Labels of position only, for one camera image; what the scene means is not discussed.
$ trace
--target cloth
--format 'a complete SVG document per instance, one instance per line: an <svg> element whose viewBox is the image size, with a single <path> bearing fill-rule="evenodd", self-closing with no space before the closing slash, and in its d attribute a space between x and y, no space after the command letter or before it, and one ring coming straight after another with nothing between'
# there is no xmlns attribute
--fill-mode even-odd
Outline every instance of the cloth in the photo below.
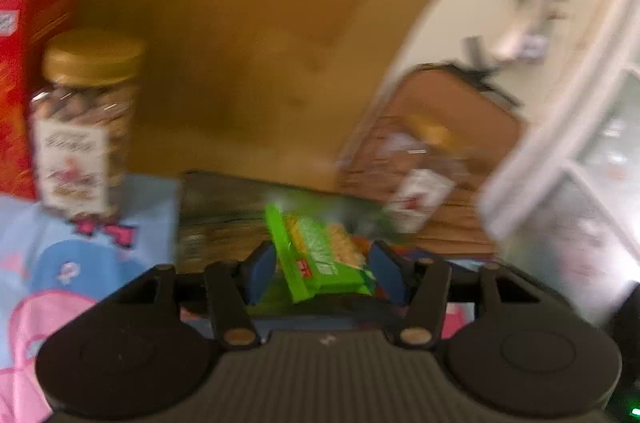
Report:
<svg viewBox="0 0 640 423"><path fill-rule="evenodd" d="M146 269L171 262L175 181L127 177L115 226L73 225L0 196L0 423L50 413L34 372L42 342Z"/></svg>

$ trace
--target white wall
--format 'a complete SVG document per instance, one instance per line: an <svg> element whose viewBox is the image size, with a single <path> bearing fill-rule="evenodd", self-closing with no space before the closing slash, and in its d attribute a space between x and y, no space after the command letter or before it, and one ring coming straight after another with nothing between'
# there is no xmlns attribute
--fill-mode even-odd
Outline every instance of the white wall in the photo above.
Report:
<svg viewBox="0 0 640 423"><path fill-rule="evenodd" d="M466 62L462 40L482 35L490 45L502 33L513 14L515 0L433 0L418 17L414 28L390 66L380 93L393 86L416 64L461 59ZM554 43L542 65L517 64L503 70L495 81L524 102L521 114L530 121L545 116L545 105L572 56L597 22L606 0L568 0L569 19L557 21Z"/></svg>

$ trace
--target round pad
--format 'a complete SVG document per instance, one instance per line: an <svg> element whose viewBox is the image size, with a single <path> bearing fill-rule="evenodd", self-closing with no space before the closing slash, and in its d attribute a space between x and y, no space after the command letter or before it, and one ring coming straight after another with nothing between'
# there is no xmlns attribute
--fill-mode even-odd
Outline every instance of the round pad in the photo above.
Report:
<svg viewBox="0 0 640 423"><path fill-rule="evenodd" d="M55 333L38 353L36 374L52 405L124 419L178 403L200 384L209 361L209 342L192 327L178 320L142 327L132 316L118 327L71 324Z"/></svg>
<svg viewBox="0 0 640 423"><path fill-rule="evenodd" d="M622 367L607 335L542 305L505 306L464 327L449 340L447 365L469 395L533 418L601 408Z"/></svg>

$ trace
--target screw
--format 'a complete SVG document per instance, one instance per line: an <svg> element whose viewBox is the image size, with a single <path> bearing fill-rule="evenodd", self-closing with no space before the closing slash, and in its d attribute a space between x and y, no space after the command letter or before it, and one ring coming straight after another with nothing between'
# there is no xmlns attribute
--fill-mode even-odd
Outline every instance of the screw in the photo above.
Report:
<svg viewBox="0 0 640 423"><path fill-rule="evenodd" d="M433 336L424 327L407 327L400 332L400 339L407 345L426 345Z"/></svg>
<svg viewBox="0 0 640 423"><path fill-rule="evenodd" d="M241 345L251 345L255 342L255 333L245 327L235 327L225 331L224 340L229 345L239 347Z"/></svg>

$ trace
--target glass jar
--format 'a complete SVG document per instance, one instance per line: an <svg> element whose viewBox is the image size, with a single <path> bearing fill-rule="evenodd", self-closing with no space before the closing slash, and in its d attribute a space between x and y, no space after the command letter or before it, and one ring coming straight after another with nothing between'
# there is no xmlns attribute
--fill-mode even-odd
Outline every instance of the glass jar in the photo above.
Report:
<svg viewBox="0 0 640 423"><path fill-rule="evenodd" d="M100 30L52 38L31 101L36 175L44 207L68 219L115 219L143 43Z"/></svg>

